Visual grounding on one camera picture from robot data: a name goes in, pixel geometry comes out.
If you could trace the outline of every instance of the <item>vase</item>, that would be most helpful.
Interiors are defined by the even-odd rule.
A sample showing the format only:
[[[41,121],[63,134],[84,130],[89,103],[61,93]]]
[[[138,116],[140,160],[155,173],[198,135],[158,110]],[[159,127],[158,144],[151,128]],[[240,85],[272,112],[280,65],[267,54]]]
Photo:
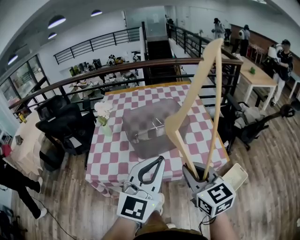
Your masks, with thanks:
[[[113,133],[112,133],[112,130],[111,128],[109,127],[108,124],[106,124],[105,126],[102,125],[102,132],[105,136],[112,136]]]

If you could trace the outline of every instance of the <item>ceiling light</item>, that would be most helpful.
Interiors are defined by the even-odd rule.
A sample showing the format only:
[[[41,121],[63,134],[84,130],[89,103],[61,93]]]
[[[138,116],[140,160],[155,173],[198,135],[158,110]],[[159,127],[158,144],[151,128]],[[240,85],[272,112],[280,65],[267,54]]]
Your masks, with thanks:
[[[66,18],[65,18],[64,16],[62,16],[62,15],[56,15],[56,16],[54,16],[54,17],[49,21],[48,29],[54,28],[54,27],[56,27],[57,25],[60,25],[60,24],[63,23],[65,20],[66,20]]]
[[[97,15],[99,15],[99,14],[101,14],[102,12],[99,10],[99,9],[96,9],[96,10],[94,10],[94,11],[92,11],[92,14],[90,15],[91,17],[93,17],[93,16],[97,16]]]
[[[53,37],[55,37],[57,34],[55,32],[52,32],[49,34],[48,39],[51,39]]]
[[[11,55],[8,60],[8,65],[10,65],[12,62],[14,62],[17,58],[18,58],[17,54]]]

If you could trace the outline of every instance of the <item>white table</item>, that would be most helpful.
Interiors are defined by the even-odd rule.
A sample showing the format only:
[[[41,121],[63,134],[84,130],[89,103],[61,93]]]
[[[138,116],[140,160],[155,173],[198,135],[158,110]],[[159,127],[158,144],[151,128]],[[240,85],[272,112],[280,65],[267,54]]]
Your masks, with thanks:
[[[240,69],[240,74],[243,76],[243,78],[249,83],[247,92],[244,97],[244,102],[247,103],[249,100],[250,94],[252,92],[252,89],[254,87],[261,87],[261,88],[270,88],[270,92],[268,95],[267,100],[265,101],[263,105],[263,110],[266,110],[267,106],[269,105],[269,102],[271,101],[277,83],[269,76],[267,75],[261,68],[259,68],[257,65],[255,65],[253,62],[251,62],[249,59],[243,58],[243,64]],[[251,74],[249,71],[250,69],[255,69],[255,74]]]
[[[291,91],[291,94],[290,94],[289,98],[292,97],[292,95],[295,91],[295,88],[297,86],[297,83],[300,83],[300,77],[297,74],[295,74],[294,72],[291,73],[291,77],[293,78],[293,80],[295,80],[295,83],[294,83],[294,86],[292,88],[292,91]]]
[[[39,175],[38,169],[42,170],[39,152],[45,134],[35,126],[40,121],[37,111],[33,111],[26,120],[27,123],[22,122],[15,133],[15,136],[21,136],[23,143],[17,145],[14,137],[11,144],[12,152],[10,156],[25,173],[33,172]]]

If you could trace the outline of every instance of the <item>railing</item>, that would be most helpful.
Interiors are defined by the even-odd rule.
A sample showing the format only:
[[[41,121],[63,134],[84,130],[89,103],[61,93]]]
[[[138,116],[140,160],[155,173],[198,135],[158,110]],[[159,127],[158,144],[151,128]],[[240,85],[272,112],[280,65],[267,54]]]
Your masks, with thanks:
[[[184,53],[187,53],[192,58],[200,58],[202,56],[203,49],[212,40],[168,23],[167,32],[169,38],[172,38],[174,41],[176,41],[176,44],[180,45],[184,49]],[[229,59],[237,60],[234,55],[225,49],[221,49],[221,52]]]
[[[187,53],[192,58],[202,57],[203,49],[211,41],[211,39],[201,37],[186,29],[168,23],[167,23],[167,33],[168,33],[168,37],[172,38],[177,45],[180,45],[183,48],[184,53]],[[232,55],[230,52],[226,51],[223,48],[221,49],[221,52],[225,56],[225,58],[228,58],[229,60],[238,60],[234,55]],[[235,79],[233,79],[233,75],[238,76],[240,74],[240,67],[241,65],[230,66],[230,65],[222,64],[222,72],[224,74],[222,78],[222,82],[223,83],[225,82],[228,85],[236,84],[237,82],[235,82]],[[215,84],[214,77],[209,75],[209,78],[212,81],[212,83]],[[224,95],[227,95],[227,93],[229,93],[229,89],[225,90]]]
[[[104,76],[105,74],[109,74],[109,73],[117,73],[117,72],[123,72],[123,71],[129,71],[132,69],[145,69],[145,68],[150,68],[150,67],[165,67],[165,66],[177,66],[177,65],[198,65],[199,61],[202,61],[202,58],[179,58],[179,59],[161,59],[161,60],[148,60],[148,61],[140,61],[140,62],[134,62],[134,63],[126,63],[126,64],[120,64],[120,65],[116,65],[113,67],[105,67],[105,68],[101,68],[99,70],[95,70],[92,72],[88,72],[86,74],[83,75],[79,75],[79,76],[74,76],[65,80],[62,80],[60,82],[56,82],[50,86],[47,86],[43,89],[40,89],[36,92],[34,92],[33,94],[21,99],[20,101],[18,101],[17,103],[11,105],[9,108],[12,109],[16,106],[19,106],[22,103],[27,103],[28,101],[30,101],[31,99],[33,99],[34,97],[40,95],[40,94],[44,94],[48,91],[52,91],[54,89],[59,89],[62,96],[67,100],[67,102],[71,102],[69,96],[72,96],[73,94],[78,94],[81,92],[85,92],[85,91],[90,91],[90,90],[100,90],[101,94],[104,95],[106,92],[114,90],[113,88],[115,86],[122,86],[124,88],[126,88],[128,86],[129,83],[139,83],[139,82],[153,82],[153,81],[158,81],[161,79],[172,79],[172,78],[176,78],[177,80],[180,78],[189,78],[189,77],[193,77],[194,74],[189,74],[189,75],[172,75],[172,76],[162,76],[162,77],[155,77],[155,78],[151,78],[151,77],[144,77],[141,79],[134,79],[134,80],[126,80],[126,81],[122,81],[122,82],[113,82],[113,83],[106,83],[103,85],[98,85],[95,87],[91,87],[91,88],[85,88],[82,90],[78,90],[78,91],[74,91],[74,92],[70,92],[70,93],[66,93],[63,89],[63,86],[71,84],[71,83],[75,83],[77,81],[80,80],[86,80],[89,78],[93,78],[96,76]],[[223,99],[226,99],[226,93],[230,92],[232,95],[235,92],[235,88],[236,88],[236,84],[239,78],[239,69],[241,67],[242,62],[239,60],[231,60],[231,59],[223,59],[222,60],[222,67],[225,68],[227,66],[229,66],[230,69],[236,69],[234,72],[232,73],[223,73],[223,78],[228,78],[228,79],[233,79],[232,82],[228,82],[227,84],[223,84],[222,88],[223,88]],[[214,78],[216,76],[216,74],[214,73],[210,73],[209,77]],[[206,89],[206,88],[215,88],[216,85],[204,85],[202,88]],[[200,98],[215,98],[215,95],[212,96],[199,96]],[[91,101],[97,101],[102,99],[102,97],[95,97],[95,98],[91,98]],[[16,112],[14,112],[14,114],[18,114],[21,111],[28,111],[29,108],[33,107],[33,106],[39,106],[40,104],[42,104],[43,102],[39,102],[39,103],[35,103],[33,105],[30,106],[25,106],[23,109],[20,109]],[[82,104],[83,100],[80,101],[74,101],[73,103],[77,103],[77,104]],[[214,106],[214,104],[210,104],[210,105],[205,105],[206,107],[212,107]]]
[[[54,55],[57,64],[65,62],[85,53],[93,52],[97,49],[117,45],[120,43],[134,42],[140,40],[139,28],[130,28],[117,32],[111,32],[99,37],[88,39],[78,43]]]

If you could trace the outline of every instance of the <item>wooden table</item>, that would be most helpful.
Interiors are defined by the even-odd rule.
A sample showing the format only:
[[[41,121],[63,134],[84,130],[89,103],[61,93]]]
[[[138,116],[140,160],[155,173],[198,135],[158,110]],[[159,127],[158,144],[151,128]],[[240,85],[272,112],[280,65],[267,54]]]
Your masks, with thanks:
[[[20,135],[23,142],[17,145],[15,137],[13,138],[10,156],[25,173],[33,172],[39,175],[38,169],[42,169],[39,152],[45,134],[35,126],[40,121],[37,111],[33,111],[26,120],[27,123],[22,122],[15,134]]]
[[[104,196],[110,196],[109,189],[120,192],[132,167],[143,161],[135,154],[126,132],[122,129],[123,114],[163,98],[173,98],[182,105],[189,86],[190,82],[172,82],[107,92],[103,100],[113,104],[113,111],[107,123],[112,129],[112,136],[105,136],[100,123],[96,123],[85,179]],[[190,125],[185,137],[186,147],[193,162],[206,163],[213,125],[210,115],[199,98],[193,103],[188,116]],[[160,155],[165,158],[163,181],[181,179],[184,161],[178,149]],[[228,155],[218,136],[213,151],[212,166],[218,170],[228,161]],[[146,178],[150,180],[153,172],[151,169],[145,175]]]
[[[270,88],[268,98],[265,101],[263,108],[262,108],[263,110],[266,110],[271,98],[274,95],[277,83],[272,78],[270,78],[270,76],[267,75],[261,68],[259,68],[257,65],[255,65],[253,62],[251,62],[249,59],[247,59],[245,57],[242,57],[242,58],[243,58],[243,64],[240,69],[240,74],[249,83],[247,92],[245,94],[244,102],[247,103],[247,101],[249,100],[250,94],[252,92],[252,89],[254,87]],[[251,68],[255,69],[255,74],[250,73]]]

